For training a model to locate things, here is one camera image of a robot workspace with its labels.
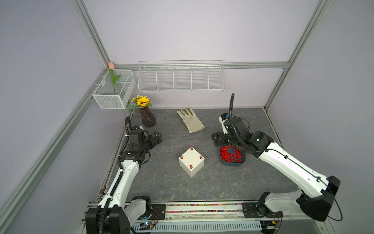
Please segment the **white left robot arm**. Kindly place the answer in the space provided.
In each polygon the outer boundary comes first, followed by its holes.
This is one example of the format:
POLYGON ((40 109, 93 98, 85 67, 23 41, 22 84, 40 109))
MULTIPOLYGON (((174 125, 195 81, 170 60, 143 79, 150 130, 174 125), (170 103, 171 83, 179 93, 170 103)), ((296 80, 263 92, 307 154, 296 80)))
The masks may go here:
POLYGON ((138 196, 125 205, 132 182, 146 162, 146 154, 162 142, 161 134, 135 129, 127 134, 128 149, 116 160, 118 172, 101 202, 89 208, 86 216, 88 234, 129 234, 140 217, 152 215, 152 203, 148 196, 138 196))

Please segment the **yellow sunflower bouquet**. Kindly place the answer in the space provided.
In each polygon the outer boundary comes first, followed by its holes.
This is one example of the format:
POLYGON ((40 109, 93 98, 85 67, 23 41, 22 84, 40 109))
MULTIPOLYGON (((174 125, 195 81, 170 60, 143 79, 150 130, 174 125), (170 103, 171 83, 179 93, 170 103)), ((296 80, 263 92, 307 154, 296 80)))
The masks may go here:
POLYGON ((126 110, 132 111, 145 107, 152 107, 153 102, 147 96, 137 95, 127 105, 126 110))

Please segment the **dark purple glass vase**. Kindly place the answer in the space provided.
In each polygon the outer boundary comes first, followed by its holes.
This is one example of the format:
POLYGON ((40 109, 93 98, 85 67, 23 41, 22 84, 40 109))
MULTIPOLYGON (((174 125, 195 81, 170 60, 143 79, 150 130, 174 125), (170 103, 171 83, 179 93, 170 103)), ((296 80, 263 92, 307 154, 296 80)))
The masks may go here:
POLYGON ((151 128, 156 125, 156 118, 149 107, 140 108, 142 123, 145 127, 151 128))

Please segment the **white work glove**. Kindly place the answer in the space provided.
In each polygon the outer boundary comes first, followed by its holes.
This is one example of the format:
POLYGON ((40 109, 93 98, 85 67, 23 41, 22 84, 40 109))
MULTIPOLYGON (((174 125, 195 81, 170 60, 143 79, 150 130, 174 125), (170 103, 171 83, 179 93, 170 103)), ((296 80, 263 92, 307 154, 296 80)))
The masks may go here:
POLYGON ((176 111, 176 113, 182 119, 190 134, 201 131, 205 128, 193 109, 180 109, 176 111))

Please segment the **white metal box with screws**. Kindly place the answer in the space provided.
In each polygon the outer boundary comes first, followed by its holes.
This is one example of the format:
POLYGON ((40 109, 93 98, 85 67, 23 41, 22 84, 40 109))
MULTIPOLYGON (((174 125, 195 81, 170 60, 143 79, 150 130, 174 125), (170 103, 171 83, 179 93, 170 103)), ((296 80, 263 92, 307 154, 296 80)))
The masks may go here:
POLYGON ((178 158, 179 160, 179 165, 181 168, 190 176, 194 177, 198 171, 200 171, 205 163, 205 157, 203 159, 200 159, 200 156, 202 156, 194 147, 193 150, 191 151, 190 148, 183 153, 181 156, 184 158, 181 160, 180 157, 178 158))

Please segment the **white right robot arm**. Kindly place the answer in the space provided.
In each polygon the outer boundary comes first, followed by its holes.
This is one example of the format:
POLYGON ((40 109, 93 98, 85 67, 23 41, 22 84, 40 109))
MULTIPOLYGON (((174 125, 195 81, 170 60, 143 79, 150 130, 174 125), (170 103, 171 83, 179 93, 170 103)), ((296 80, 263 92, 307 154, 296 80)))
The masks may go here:
POLYGON ((340 180, 322 175, 284 151, 273 138, 261 131, 250 132, 239 117, 224 113, 219 117, 222 131, 214 133, 215 146, 232 146, 243 155, 253 155, 293 181, 298 190, 290 193, 264 192, 259 198, 255 213, 266 217, 278 212, 303 212, 313 220, 323 222, 335 203, 340 180))

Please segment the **pink artificial tulip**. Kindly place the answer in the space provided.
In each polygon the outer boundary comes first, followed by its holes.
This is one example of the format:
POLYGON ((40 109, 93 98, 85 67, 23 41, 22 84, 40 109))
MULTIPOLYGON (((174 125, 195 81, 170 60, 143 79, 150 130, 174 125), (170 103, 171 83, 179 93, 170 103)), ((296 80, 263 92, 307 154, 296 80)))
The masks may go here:
POLYGON ((112 79, 114 95, 116 95, 116 82, 121 78, 121 74, 120 75, 114 74, 115 64, 111 61, 108 63, 108 68, 109 68, 109 72, 110 72, 111 79, 112 79))

